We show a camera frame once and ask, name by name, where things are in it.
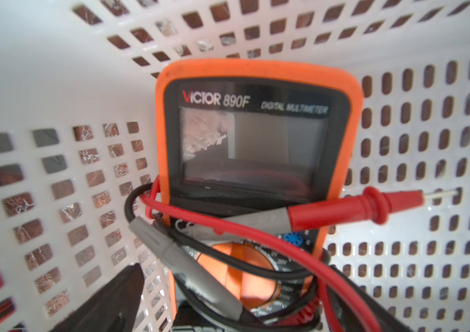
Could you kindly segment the orange Victor 890F multimeter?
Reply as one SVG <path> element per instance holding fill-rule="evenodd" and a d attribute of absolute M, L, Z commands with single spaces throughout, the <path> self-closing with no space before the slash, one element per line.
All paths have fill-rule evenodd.
<path fill-rule="evenodd" d="M 364 101 L 351 74 L 184 60 L 160 73 L 155 99 L 159 173 L 124 215 L 171 273 L 174 331 L 406 331 L 329 264 L 323 240 L 443 193 L 340 196 Z"/>

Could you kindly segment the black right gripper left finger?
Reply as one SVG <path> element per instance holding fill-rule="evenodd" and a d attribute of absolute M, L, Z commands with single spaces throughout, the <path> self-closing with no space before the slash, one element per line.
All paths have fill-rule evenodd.
<path fill-rule="evenodd" d="M 125 267 L 54 331 L 132 331 L 145 276 L 139 264 Z"/>

